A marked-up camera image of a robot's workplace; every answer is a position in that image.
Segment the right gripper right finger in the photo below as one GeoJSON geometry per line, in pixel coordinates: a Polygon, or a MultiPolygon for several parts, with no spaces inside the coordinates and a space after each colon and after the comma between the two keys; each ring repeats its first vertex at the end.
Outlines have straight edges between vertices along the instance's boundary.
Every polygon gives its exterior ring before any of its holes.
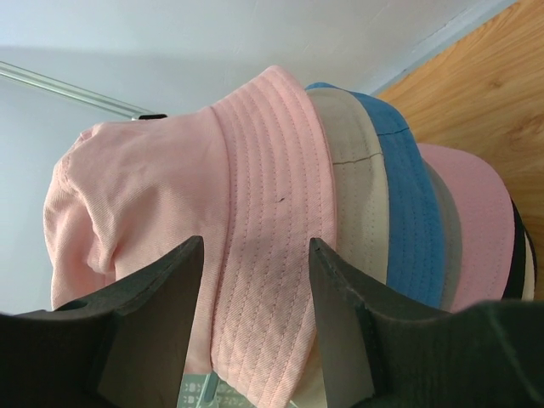
{"type": "Polygon", "coordinates": [[[543,305],[486,301],[428,307],[309,243],[330,407],[540,407],[543,305]]]}

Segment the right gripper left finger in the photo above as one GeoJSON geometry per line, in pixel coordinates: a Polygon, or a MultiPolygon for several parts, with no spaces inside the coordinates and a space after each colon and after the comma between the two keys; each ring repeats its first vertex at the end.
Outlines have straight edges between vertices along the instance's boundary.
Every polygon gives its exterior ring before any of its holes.
{"type": "Polygon", "coordinates": [[[4,407],[174,407],[204,261],[189,238],[56,310],[1,318],[4,407]]]}

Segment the grey plastic laundry basket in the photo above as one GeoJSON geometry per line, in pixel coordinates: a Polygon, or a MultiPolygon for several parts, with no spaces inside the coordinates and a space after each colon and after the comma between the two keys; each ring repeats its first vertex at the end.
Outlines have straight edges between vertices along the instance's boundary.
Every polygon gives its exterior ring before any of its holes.
{"type": "Polygon", "coordinates": [[[184,374],[177,407],[245,408],[252,404],[212,372],[208,375],[184,374]]]}

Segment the blue bucket hat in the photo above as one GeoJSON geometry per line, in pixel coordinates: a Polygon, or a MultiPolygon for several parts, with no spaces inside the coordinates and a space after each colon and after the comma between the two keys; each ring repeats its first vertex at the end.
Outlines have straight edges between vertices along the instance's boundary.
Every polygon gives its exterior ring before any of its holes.
{"type": "MultiPolygon", "coordinates": [[[[318,82],[313,88],[336,88],[318,82]]],[[[427,306],[440,306],[445,242],[438,202],[405,118],[390,104],[347,91],[371,118],[388,181],[388,273],[383,283],[427,306]]]]}

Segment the grey bucket hat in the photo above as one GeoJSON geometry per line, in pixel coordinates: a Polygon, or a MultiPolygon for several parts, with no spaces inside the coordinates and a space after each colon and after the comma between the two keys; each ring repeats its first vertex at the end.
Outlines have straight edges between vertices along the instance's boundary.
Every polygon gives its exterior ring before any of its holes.
{"type": "Polygon", "coordinates": [[[440,307],[452,311],[462,270],[462,230],[453,196],[444,180],[424,162],[438,202],[445,242],[445,280],[440,307]]]}

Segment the black bucket hat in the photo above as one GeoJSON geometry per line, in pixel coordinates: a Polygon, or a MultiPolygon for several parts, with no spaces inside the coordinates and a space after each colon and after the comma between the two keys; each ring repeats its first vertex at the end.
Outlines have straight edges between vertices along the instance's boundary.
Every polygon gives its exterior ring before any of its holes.
{"type": "MultiPolygon", "coordinates": [[[[519,210],[512,202],[513,206],[513,219],[514,219],[514,243],[513,243],[513,254],[512,262],[510,266],[509,276],[507,280],[507,285],[505,287],[504,293],[502,295],[503,299],[521,299],[523,287],[524,287],[524,266],[525,266],[525,240],[524,233],[527,232],[530,236],[528,230],[525,228],[522,218],[519,214],[519,210]]],[[[536,280],[537,280],[537,260],[536,260],[536,251],[534,244],[532,243],[532,249],[535,258],[536,266],[536,280]]]]}

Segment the khaki wide brim hat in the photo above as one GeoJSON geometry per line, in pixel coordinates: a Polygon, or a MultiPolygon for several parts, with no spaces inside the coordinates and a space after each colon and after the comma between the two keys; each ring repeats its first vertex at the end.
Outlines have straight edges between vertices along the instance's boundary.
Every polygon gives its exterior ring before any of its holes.
{"type": "MultiPolygon", "coordinates": [[[[308,91],[325,129],[336,186],[336,252],[384,283],[388,273],[388,181],[377,133],[362,104],[336,88],[308,91]]],[[[375,386],[360,321],[334,287],[320,284],[318,334],[292,396],[296,407],[351,407],[375,386]]]]}

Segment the beige bucket hat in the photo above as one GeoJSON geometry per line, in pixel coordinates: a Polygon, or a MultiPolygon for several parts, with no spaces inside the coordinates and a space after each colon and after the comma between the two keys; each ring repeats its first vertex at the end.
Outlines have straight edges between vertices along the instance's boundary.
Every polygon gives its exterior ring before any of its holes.
{"type": "Polygon", "coordinates": [[[536,290],[536,264],[532,249],[531,239],[527,232],[524,233],[525,240],[525,266],[524,266],[524,287],[522,299],[532,301],[535,298],[536,290]]]}

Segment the pink bucket hat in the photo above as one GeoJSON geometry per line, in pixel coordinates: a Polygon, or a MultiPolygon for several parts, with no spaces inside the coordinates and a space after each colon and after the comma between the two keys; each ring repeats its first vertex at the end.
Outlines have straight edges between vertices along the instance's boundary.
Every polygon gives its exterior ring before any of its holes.
{"type": "Polygon", "coordinates": [[[502,298],[515,237],[513,205],[505,184],[487,162],[470,153],[435,144],[417,147],[445,183],[460,222],[460,273],[446,309],[457,312],[502,298]]]}

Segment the light pink hat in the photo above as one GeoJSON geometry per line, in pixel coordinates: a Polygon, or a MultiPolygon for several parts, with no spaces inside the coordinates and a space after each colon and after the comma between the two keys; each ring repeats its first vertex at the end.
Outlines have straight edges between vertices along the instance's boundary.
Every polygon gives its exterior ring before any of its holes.
{"type": "Polygon", "coordinates": [[[285,407],[315,340],[309,242],[337,237],[318,113],[271,66],[195,113],[106,122],[55,165],[43,210],[58,308],[204,240],[185,370],[285,407]]]}

